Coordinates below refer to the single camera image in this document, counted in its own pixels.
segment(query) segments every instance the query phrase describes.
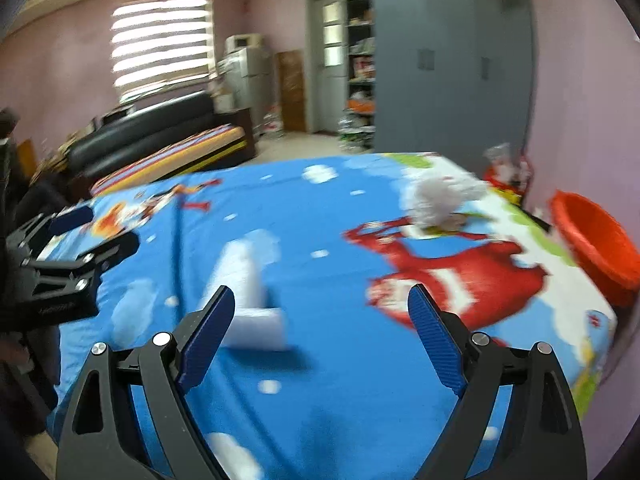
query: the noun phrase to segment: black leather sofa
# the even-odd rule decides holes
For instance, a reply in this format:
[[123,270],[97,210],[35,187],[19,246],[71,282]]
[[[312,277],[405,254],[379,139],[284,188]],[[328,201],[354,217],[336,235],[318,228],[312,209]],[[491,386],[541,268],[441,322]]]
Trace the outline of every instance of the black leather sofa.
[[174,142],[222,124],[241,126],[247,146],[206,169],[229,168],[253,158],[255,143],[249,110],[217,114],[213,99],[201,91],[143,108],[73,143],[66,154],[66,176],[70,180],[80,178],[91,186]]

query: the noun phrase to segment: floor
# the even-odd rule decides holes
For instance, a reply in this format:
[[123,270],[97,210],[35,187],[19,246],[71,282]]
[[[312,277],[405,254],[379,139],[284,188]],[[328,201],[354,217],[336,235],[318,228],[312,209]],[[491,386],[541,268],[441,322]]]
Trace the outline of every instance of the floor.
[[287,132],[279,139],[262,137],[257,143],[258,155],[246,164],[341,155],[338,142],[335,136],[299,132]]
[[[279,139],[261,138],[257,143],[258,155],[246,164],[263,164],[296,158],[317,158],[340,155],[338,137],[287,132]],[[48,434],[41,434],[27,442],[28,453],[34,462],[53,480],[58,448]]]

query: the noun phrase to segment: metal screw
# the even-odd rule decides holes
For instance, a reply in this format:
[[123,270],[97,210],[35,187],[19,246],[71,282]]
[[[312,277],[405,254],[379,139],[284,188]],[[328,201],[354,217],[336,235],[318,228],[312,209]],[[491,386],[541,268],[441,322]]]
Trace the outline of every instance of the metal screw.
[[538,352],[540,352],[541,354],[549,355],[552,351],[553,349],[551,348],[551,345],[549,343],[538,343]]
[[106,349],[107,349],[107,345],[105,343],[102,343],[102,342],[96,343],[91,347],[91,353],[93,355],[100,355],[100,354],[103,354]]
[[160,332],[154,336],[154,345],[164,346],[171,341],[171,334],[167,332]]
[[476,332],[471,336],[471,341],[473,341],[478,346],[487,346],[491,339],[484,332]]

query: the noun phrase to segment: blue gripper pad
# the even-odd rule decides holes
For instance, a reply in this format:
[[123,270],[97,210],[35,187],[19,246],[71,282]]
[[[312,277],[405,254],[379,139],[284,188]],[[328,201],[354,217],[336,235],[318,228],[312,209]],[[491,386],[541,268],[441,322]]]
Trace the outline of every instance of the blue gripper pad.
[[462,373],[462,354],[449,330],[440,320],[430,300],[416,285],[409,291],[409,317],[420,336],[440,382],[462,397],[466,379]]
[[236,310],[234,294],[230,288],[221,287],[221,289],[213,295],[202,311],[189,314],[180,323],[180,325],[189,324],[192,320],[198,322],[194,327],[193,335],[182,350],[180,373],[176,378],[176,383],[184,394],[194,386],[198,386],[204,379],[213,356],[218,351],[222,338],[234,318]]
[[94,212],[89,206],[76,207],[54,216],[49,224],[49,233],[53,236],[60,236],[76,227],[88,224],[93,219]]

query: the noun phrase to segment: gray door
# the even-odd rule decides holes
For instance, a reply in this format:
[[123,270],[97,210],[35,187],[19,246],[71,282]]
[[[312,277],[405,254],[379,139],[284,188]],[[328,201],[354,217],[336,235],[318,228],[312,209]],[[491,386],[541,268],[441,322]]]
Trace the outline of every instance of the gray door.
[[316,130],[336,132],[347,99],[346,30],[343,0],[314,3]]
[[531,0],[474,0],[478,127],[474,150],[524,145],[533,79]]
[[374,0],[379,152],[434,151],[482,173],[524,142],[530,0]]
[[380,152],[436,151],[464,163],[471,136],[473,0],[375,0]]

